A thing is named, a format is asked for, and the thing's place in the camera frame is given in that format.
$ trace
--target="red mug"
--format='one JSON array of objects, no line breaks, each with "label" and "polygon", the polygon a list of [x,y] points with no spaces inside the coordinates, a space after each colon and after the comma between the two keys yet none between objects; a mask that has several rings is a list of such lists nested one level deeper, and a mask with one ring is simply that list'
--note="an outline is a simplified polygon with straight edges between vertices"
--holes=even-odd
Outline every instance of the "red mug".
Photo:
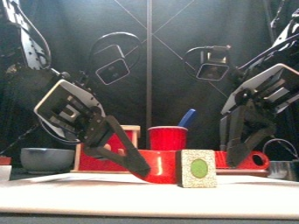
[{"label": "red mug", "polygon": [[156,126],[148,129],[152,151],[185,149],[186,129],[180,126]]}]

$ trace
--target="white table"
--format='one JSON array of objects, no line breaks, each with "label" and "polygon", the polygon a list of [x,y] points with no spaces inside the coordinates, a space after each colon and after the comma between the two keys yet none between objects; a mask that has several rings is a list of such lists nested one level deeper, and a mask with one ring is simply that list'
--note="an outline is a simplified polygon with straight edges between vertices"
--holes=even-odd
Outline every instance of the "white table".
[{"label": "white table", "polygon": [[217,182],[216,188],[181,188],[148,184],[130,174],[98,173],[5,181],[0,213],[7,218],[35,214],[299,221],[299,183],[250,176],[217,176]]}]

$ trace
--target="green circle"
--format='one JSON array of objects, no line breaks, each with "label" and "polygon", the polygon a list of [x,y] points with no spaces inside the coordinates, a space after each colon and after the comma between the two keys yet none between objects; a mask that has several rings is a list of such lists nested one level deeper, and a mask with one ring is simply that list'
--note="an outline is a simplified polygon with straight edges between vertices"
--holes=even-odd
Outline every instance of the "green circle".
[{"label": "green circle", "polygon": [[208,174],[208,164],[200,158],[190,162],[190,174],[197,179],[202,179]]}]

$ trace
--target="gray bowl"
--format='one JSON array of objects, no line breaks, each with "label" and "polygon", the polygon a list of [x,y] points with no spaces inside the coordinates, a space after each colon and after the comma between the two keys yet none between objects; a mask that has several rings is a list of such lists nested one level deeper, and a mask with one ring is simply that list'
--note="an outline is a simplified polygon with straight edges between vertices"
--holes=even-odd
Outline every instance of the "gray bowl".
[{"label": "gray bowl", "polygon": [[70,168],[74,150],[21,148],[22,168],[31,174],[51,174]]}]

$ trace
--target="black backdrop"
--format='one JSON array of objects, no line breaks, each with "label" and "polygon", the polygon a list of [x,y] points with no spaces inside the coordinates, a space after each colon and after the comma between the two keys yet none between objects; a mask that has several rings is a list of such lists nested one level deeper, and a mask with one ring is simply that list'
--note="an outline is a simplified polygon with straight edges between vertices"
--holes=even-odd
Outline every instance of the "black backdrop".
[{"label": "black backdrop", "polygon": [[[152,90],[150,125],[174,125],[188,109],[198,111],[189,127],[188,148],[218,148],[220,110],[229,95],[229,77],[221,81],[194,80],[182,69],[182,55],[196,46],[230,46],[232,63],[241,66],[270,46],[265,2],[276,12],[280,1],[261,0],[21,0],[25,14],[50,47],[51,67],[75,76],[85,69],[89,47],[110,32],[130,32],[142,41],[142,58],[130,74],[110,85],[95,78],[94,92],[107,115],[121,124],[140,125],[138,148],[144,149],[146,119],[146,88]],[[148,6],[152,6],[148,21]],[[277,32],[297,8],[296,1],[284,7]],[[146,28],[152,27],[148,37]],[[152,57],[146,56],[146,40],[152,40]],[[30,125],[19,124],[22,113],[11,123],[10,134],[1,140],[3,148]],[[296,127],[281,126],[277,136],[294,144]],[[63,147],[42,130],[37,130],[6,154],[15,163],[18,149]]]}]

